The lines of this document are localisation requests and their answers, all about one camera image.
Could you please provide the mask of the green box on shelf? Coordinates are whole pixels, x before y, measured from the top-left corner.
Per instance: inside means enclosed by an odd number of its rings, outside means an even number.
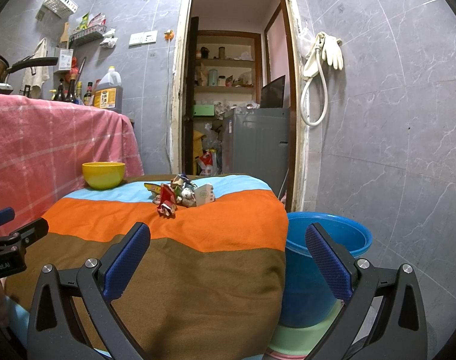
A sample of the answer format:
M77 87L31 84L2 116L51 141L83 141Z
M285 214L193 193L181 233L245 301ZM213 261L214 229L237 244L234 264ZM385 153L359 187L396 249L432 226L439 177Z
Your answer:
M195 117L213 117L213 116L215 116L215 107L213 104L193 105L193 116L195 116Z

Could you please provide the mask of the black monitor on fridge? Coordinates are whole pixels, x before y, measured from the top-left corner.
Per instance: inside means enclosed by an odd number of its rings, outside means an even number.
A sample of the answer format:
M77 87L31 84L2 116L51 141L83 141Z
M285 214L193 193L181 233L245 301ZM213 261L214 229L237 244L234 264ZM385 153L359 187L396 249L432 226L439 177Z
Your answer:
M260 108L283 108L285 75L269 82L260 93Z

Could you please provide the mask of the black frying pan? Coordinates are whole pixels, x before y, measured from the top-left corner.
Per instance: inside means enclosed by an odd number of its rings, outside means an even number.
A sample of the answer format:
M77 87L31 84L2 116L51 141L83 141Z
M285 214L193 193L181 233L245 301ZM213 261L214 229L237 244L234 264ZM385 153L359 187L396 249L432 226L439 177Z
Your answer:
M29 55L17 63L10 65L8 61L0 55L0 83L5 82L6 77L14 72L18 72L25 68L55 66L58 61L59 58L54 56L35 58L33 55Z

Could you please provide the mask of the white red wrapper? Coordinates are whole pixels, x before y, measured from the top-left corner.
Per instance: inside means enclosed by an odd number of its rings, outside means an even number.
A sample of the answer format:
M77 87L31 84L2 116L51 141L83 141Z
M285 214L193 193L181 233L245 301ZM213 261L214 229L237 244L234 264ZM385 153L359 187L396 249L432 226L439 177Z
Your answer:
M177 197L177 204L184 207L202 206L216 200L211 184L205 184L194 189L186 187Z

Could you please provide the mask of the white wall basket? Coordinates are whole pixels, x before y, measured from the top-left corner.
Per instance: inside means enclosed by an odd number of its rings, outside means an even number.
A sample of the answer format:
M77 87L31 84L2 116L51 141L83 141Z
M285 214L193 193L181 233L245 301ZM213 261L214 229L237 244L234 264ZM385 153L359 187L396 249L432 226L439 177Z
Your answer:
M57 15L60 19L68 18L78 10L78 5L73 0L43 0L41 6Z

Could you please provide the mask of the striped blue orange brown cloth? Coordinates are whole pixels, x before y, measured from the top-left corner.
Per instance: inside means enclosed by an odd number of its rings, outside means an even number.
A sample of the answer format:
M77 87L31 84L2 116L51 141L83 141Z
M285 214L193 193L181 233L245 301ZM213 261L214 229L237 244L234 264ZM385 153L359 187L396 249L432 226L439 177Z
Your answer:
M287 214L263 181L210 177L215 199L161 216L142 182L81 189L45 213L48 234L6 281L14 334L25 341L42 267L80 267L99 258L137 222L150 246L116 313L153 359L249 359L275 331L285 282Z

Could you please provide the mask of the grey refrigerator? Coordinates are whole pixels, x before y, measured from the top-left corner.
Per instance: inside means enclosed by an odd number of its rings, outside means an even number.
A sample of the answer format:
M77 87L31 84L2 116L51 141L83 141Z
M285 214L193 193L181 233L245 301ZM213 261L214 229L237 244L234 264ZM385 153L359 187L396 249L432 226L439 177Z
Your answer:
M236 107L222 121L221 169L263 180L279 194L288 170L289 111Z

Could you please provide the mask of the red yellow torn packet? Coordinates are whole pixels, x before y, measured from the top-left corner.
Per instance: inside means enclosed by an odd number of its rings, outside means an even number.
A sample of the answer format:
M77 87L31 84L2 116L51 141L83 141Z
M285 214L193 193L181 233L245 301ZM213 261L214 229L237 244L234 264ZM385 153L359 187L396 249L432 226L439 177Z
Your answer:
M168 184L145 183L144 187L153 195L160 216L173 218L177 209L176 194Z

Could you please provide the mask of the white wall socket plate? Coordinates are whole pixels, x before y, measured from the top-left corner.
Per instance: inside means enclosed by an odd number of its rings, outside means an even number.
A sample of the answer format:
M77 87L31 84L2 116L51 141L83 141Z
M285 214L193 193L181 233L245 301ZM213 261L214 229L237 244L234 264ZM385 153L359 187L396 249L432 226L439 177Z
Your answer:
M156 43L157 36L157 30L142 33L132 33L129 37L129 47L137 47Z

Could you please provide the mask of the dark blue snack wrapper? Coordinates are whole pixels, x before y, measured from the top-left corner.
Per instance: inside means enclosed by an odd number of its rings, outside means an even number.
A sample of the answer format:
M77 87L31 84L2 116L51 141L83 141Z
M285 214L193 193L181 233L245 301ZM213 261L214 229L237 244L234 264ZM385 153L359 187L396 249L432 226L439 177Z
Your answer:
M170 186L172 189L196 189L197 186L194 184L187 175L181 173L176 175L173 180L170 181Z

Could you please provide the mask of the yellow plastic bowl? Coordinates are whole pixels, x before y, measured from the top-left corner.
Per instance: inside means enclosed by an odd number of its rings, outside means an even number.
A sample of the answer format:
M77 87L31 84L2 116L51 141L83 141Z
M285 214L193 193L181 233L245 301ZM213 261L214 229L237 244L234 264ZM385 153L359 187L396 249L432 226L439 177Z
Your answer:
M85 182L92 189L106 190L117 187L124 179L125 163L92 162L81 166Z

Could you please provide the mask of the dark sauce bottle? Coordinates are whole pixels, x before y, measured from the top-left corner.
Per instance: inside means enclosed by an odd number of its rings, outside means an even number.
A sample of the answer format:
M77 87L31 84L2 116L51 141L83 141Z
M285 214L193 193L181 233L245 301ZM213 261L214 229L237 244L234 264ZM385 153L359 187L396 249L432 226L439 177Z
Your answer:
M89 81L87 84L87 90L85 92L85 95L83 96L83 102L86 106L89 106L92 101L92 90L93 90L93 82Z

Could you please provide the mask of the hanging beige towel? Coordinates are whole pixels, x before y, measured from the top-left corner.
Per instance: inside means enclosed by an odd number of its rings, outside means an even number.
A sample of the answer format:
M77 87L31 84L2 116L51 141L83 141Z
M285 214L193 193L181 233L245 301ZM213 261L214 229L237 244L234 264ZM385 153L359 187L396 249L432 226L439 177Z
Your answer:
M43 37L34 50L33 58L44 58L47 56L47 39ZM28 67L24 70L21 89L25 96L38 99L41 97L43 84L50 78L47 66Z

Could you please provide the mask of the pink checked cloth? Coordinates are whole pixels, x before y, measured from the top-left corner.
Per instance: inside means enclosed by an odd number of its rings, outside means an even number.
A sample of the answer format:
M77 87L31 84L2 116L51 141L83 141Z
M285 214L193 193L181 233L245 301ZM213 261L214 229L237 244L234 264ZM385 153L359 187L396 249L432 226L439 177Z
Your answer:
M14 219L0 236L42 216L61 197L84 187L82 165L121 162L141 176L130 119L67 102L0 94L0 210Z

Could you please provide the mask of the blue plastic bucket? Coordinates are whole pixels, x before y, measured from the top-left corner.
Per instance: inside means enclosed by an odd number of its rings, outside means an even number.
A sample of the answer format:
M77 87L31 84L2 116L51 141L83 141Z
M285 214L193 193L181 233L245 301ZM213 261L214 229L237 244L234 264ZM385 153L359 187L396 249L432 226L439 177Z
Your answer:
M372 235L362 224L339 215L303 211L291 212L287 217L286 274L279 322L289 328L307 328L323 321L336 303L306 247L308 225L322 225L355 258L369 250Z

